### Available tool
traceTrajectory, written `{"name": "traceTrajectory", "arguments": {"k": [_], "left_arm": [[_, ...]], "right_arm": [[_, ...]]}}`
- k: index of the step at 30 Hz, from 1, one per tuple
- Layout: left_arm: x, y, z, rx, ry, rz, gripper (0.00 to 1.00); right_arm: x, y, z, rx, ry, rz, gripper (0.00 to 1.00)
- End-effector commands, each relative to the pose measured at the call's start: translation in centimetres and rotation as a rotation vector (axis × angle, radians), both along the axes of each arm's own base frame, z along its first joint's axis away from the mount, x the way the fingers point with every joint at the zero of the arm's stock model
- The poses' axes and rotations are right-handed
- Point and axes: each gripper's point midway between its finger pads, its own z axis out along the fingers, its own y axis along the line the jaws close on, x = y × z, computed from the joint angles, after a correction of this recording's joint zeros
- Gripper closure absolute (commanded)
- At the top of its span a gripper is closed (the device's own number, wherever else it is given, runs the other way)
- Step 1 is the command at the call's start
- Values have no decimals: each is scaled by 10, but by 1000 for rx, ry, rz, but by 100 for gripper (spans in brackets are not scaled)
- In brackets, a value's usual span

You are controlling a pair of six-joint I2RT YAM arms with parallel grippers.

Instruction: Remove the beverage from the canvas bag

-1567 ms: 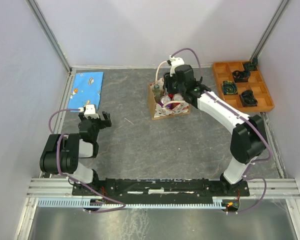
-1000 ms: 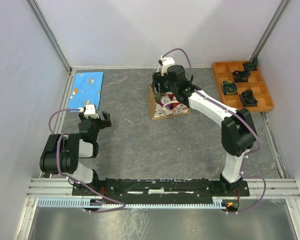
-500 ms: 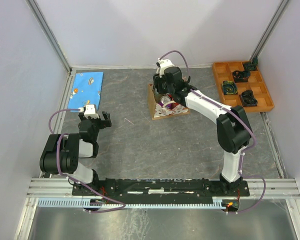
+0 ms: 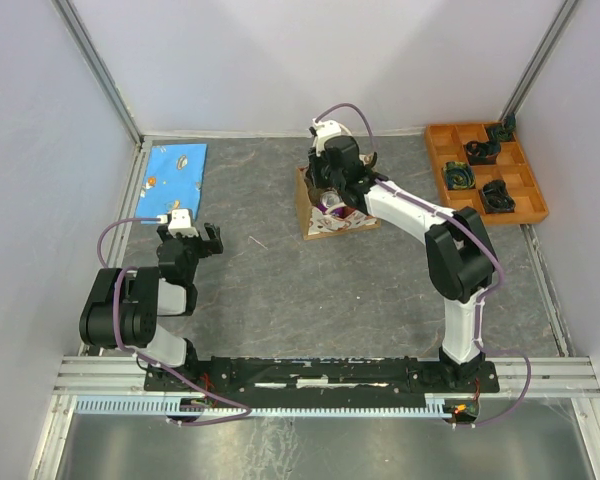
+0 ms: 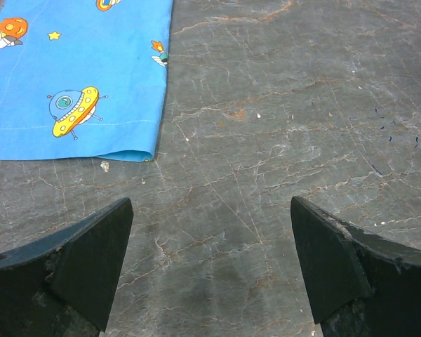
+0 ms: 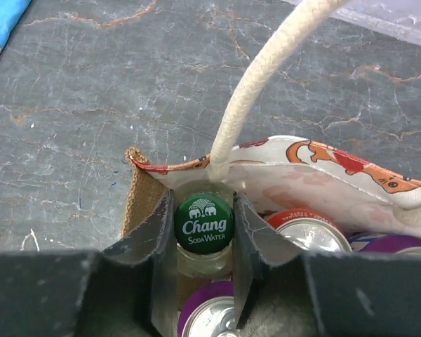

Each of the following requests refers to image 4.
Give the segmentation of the patterned canvas tote bag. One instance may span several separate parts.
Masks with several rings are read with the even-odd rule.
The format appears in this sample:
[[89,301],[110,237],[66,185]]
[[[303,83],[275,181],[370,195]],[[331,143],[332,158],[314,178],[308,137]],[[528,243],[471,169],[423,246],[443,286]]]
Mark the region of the patterned canvas tote bag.
[[[339,123],[343,135],[352,136],[351,131]],[[362,154],[360,159],[367,165],[372,159],[370,154]],[[381,221],[360,210],[346,206],[341,217],[324,215],[318,208],[319,197],[314,197],[309,190],[307,180],[308,164],[295,170],[295,208],[301,234],[306,240],[328,238],[346,233],[368,231],[381,226]]]

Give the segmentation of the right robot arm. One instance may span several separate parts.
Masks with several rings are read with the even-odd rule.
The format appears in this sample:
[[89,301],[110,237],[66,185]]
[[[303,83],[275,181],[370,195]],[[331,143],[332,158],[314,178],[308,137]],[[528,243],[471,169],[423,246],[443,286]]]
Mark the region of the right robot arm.
[[429,279],[444,299],[445,332],[434,376],[461,391],[485,361],[480,326],[493,276],[502,269],[476,210],[452,210],[400,188],[376,172],[377,155],[362,160],[354,137],[310,129],[308,174],[314,187],[332,190],[344,207],[384,220],[425,248]]

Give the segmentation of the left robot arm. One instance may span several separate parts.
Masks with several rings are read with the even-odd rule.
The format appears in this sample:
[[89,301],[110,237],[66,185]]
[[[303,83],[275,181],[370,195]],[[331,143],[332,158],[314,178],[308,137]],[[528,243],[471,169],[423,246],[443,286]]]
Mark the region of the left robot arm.
[[193,314],[199,261],[224,250],[220,228],[206,223],[204,229],[206,239],[193,231],[171,232],[162,225],[157,228],[161,243],[155,266],[125,276],[120,268],[100,269],[80,317],[81,340],[90,347],[128,348],[167,367],[167,379],[178,389],[195,387],[201,366],[192,342],[169,333],[158,319]]

